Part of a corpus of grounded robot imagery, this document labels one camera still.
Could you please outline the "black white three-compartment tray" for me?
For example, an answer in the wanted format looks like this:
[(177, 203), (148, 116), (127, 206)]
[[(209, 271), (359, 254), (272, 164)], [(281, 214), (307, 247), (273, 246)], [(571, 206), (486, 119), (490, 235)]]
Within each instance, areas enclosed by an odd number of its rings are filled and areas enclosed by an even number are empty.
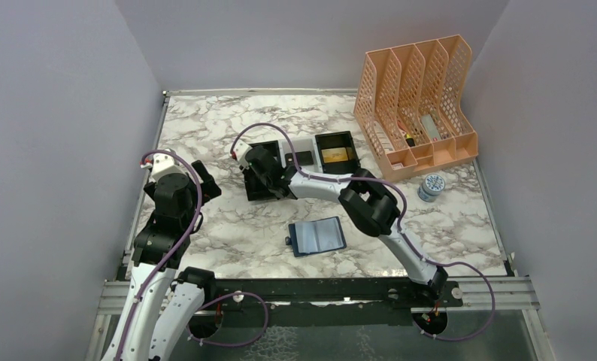
[[(298, 163), (305, 171), (324, 174), (352, 174), (361, 167), (351, 132), (331, 132), (292, 139), (298, 156)], [(293, 163), (286, 140), (248, 143), (251, 147), (261, 146), (269, 151), (282, 166)], [(256, 179), (251, 170), (242, 170), (244, 186), (249, 202), (276, 199), (264, 185)]]

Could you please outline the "navy blue card holder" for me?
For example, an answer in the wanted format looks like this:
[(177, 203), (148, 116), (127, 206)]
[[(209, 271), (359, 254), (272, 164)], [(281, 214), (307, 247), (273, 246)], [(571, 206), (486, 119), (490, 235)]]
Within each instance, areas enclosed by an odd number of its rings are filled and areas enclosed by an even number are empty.
[(347, 247), (339, 217), (291, 223), (288, 233), (285, 244), (292, 248), (296, 258)]

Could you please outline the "orange plastic file organizer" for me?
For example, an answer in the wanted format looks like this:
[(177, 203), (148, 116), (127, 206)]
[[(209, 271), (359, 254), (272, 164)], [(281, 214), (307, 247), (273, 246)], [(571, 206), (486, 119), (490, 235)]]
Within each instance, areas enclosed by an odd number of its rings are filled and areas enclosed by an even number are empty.
[[(461, 109), (471, 58), (461, 35), (365, 54), (353, 114), (383, 178), (403, 181), (476, 159), (478, 135)], [(440, 141), (429, 140), (420, 122), (425, 114)]]

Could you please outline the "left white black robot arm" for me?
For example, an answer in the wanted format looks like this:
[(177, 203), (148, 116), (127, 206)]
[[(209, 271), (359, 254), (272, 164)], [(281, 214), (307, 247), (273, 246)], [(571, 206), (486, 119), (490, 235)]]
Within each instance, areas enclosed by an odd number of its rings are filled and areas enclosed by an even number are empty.
[(154, 209), (135, 236), (129, 292), (104, 360), (169, 359), (188, 321), (213, 293), (213, 272), (177, 272), (194, 232), (190, 224), (200, 227), (200, 207), (221, 194), (201, 161), (191, 168), (194, 175), (165, 154), (153, 161), (144, 192)]

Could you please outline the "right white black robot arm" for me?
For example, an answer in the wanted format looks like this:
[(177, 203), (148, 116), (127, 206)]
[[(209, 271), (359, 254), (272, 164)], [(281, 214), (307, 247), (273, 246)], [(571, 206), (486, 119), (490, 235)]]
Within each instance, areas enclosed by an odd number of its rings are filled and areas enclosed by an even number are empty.
[(234, 146), (231, 157), (279, 199), (319, 199), (341, 205), (360, 232), (380, 239), (390, 249), (422, 297), (440, 298), (447, 272), (418, 249), (412, 234), (401, 225), (405, 210), (388, 190), (391, 184), (364, 168), (333, 176), (295, 165), (283, 167), (262, 146)]

